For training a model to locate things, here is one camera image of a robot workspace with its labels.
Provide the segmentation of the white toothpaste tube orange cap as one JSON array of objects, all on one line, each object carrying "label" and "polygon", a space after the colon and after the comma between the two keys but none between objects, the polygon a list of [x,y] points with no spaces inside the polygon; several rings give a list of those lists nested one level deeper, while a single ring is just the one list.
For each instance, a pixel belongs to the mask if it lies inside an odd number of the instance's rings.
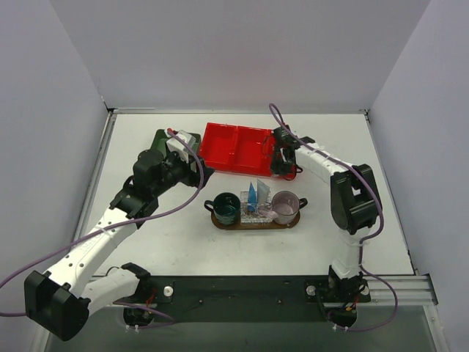
[{"label": "white toothpaste tube orange cap", "polygon": [[270,194],[270,187],[260,179],[256,181],[257,203],[259,205],[267,204]]}]

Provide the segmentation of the lilac mug black handle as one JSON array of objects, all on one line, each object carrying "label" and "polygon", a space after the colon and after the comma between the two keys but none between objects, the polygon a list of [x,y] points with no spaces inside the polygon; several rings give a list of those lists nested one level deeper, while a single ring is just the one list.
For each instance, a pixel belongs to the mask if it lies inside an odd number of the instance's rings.
[{"label": "lilac mug black handle", "polygon": [[306,198],[298,198],[291,191],[276,193],[271,202],[271,210],[276,214],[274,222],[281,225],[290,224],[308,203]]}]

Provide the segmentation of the blue white toothpaste tube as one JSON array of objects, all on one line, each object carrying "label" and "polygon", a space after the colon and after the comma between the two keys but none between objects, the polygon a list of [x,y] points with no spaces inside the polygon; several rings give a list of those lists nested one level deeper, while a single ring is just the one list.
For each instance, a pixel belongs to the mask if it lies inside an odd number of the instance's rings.
[{"label": "blue white toothpaste tube", "polygon": [[254,213],[257,209],[257,192],[254,188],[253,183],[250,183],[249,190],[248,190],[248,202],[247,202],[247,210],[250,213]]}]

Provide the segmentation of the clear acrylic toothbrush holder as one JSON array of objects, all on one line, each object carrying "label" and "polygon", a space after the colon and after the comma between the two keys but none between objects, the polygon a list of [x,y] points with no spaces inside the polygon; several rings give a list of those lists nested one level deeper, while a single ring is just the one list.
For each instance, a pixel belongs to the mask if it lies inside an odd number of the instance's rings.
[{"label": "clear acrylic toothbrush holder", "polygon": [[267,202],[261,205],[261,212],[259,212],[257,205],[251,205],[248,202],[249,191],[240,192],[240,223],[243,225],[254,224],[269,224],[273,221],[272,218],[266,216],[271,210],[271,199],[268,195]]}]

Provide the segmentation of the dark green mug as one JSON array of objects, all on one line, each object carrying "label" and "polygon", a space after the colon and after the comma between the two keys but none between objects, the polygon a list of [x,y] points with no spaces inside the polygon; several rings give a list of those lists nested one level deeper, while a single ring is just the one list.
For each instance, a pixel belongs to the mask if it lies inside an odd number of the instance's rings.
[{"label": "dark green mug", "polygon": [[205,200],[204,208],[225,226],[235,224],[240,218],[241,203],[238,196],[230,192],[217,195],[214,200]]}]

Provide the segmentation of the white toothbrush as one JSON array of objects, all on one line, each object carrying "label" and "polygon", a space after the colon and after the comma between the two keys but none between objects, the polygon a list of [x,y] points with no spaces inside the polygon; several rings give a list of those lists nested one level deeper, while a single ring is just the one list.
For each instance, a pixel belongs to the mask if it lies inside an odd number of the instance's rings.
[{"label": "white toothbrush", "polygon": [[270,219],[271,221],[278,218],[277,212],[271,209],[260,207],[257,209],[257,212],[261,216],[264,216],[265,218]]}]

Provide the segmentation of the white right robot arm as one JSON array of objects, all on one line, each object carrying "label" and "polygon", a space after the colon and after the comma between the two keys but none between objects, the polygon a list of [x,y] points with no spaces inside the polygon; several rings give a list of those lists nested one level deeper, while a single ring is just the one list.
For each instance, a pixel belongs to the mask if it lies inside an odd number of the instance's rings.
[{"label": "white right robot arm", "polygon": [[361,240],[369,235],[382,210],[372,168],[334,158],[313,139],[296,140],[281,127],[273,130],[272,137],[273,174],[308,170],[330,187],[330,213],[342,243],[329,268],[329,287],[336,295],[358,293],[364,286]]}]

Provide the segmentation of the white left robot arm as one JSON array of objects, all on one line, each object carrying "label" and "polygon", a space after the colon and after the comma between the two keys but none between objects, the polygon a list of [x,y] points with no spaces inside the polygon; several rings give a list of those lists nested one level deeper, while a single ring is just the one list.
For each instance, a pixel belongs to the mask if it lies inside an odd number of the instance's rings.
[{"label": "white left robot arm", "polygon": [[24,282],[26,316],[63,341],[72,339],[89,316],[117,299],[143,301],[149,273],[128,263],[108,279],[89,280],[110,254],[139,230],[158,208],[158,198],[182,183],[202,189],[214,170],[197,155],[145,150],[133,174],[111,201],[93,231],[44,273],[32,271]]}]

